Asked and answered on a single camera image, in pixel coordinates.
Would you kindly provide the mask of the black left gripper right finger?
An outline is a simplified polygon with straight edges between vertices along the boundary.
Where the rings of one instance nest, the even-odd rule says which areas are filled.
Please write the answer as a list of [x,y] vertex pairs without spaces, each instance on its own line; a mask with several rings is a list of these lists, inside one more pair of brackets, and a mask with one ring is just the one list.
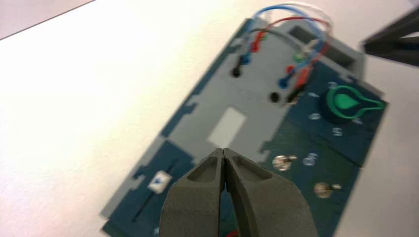
[[298,187],[231,149],[224,149],[227,191],[241,237],[316,237]]

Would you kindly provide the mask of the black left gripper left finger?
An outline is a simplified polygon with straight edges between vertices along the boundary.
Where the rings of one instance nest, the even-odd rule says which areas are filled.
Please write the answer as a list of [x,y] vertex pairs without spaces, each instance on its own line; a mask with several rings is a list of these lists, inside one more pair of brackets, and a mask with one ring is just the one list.
[[162,207],[161,237],[219,236],[224,152],[217,148],[169,189]]

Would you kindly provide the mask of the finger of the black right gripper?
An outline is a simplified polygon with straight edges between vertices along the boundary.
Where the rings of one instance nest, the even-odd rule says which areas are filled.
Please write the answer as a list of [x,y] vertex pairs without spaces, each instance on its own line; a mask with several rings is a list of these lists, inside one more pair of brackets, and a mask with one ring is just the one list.
[[406,37],[390,41],[373,41],[364,44],[368,55],[419,66],[419,38]]
[[364,45],[389,43],[408,34],[419,31],[419,8],[416,7],[407,14],[387,24],[364,41]]

